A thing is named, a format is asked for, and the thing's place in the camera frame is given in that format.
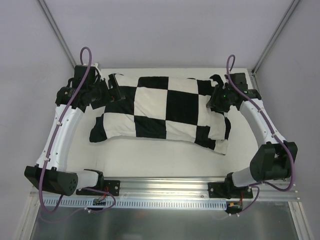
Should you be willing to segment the black white checkered pillowcase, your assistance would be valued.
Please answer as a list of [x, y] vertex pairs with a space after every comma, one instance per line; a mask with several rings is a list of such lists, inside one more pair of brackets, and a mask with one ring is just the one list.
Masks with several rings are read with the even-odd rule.
[[125, 99], [108, 104], [95, 120], [89, 141], [115, 137], [184, 141], [225, 155], [231, 123], [207, 108], [213, 81], [171, 76], [128, 77], [115, 73]]

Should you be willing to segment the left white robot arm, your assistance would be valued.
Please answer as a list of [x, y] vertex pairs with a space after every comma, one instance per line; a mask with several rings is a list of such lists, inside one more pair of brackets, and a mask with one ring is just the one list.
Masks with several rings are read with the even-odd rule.
[[54, 121], [45, 147], [36, 164], [25, 168], [24, 176], [44, 192], [71, 196], [87, 188], [93, 195], [101, 194], [103, 173], [93, 169], [68, 172], [69, 150], [88, 106], [98, 109], [124, 98], [114, 74], [102, 76], [97, 63], [76, 65], [74, 76], [56, 94]]

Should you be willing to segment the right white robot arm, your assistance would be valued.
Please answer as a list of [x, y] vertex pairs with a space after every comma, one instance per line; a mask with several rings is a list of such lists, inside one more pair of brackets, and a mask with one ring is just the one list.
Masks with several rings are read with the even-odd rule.
[[244, 73], [226, 75], [226, 82], [218, 74], [211, 76], [217, 85], [206, 106], [218, 113], [227, 113], [232, 106], [244, 116], [249, 124], [258, 150], [247, 168], [229, 173], [223, 183], [228, 197], [234, 198], [244, 187], [267, 184], [278, 191], [273, 180], [290, 179], [288, 191], [294, 184], [295, 160], [298, 147], [295, 142], [287, 141], [276, 129], [265, 111], [260, 93], [249, 89]]

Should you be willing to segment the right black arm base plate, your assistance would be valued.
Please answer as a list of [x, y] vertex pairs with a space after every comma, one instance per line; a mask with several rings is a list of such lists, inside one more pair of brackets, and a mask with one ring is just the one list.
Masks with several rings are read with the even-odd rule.
[[207, 184], [211, 199], [252, 199], [253, 193], [248, 187], [228, 186], [225, 182], [209, 182]]

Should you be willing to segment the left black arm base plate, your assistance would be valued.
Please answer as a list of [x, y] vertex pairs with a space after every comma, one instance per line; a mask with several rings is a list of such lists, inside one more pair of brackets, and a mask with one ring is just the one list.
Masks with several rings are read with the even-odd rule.
[[[97, 184], [96, 186], [92, 187], [92, 189], [108, 192], [113, 196], [117, 197], [119, 196], [120, 186], [121, 186], [120, 180], [104, 179], [102, 183]], [[75, 194], [78, 196], [102, 196], [103, 195], [103, 193], [101, 192], [91, 191], [83, 188], [81, 190], [77, 190]]]

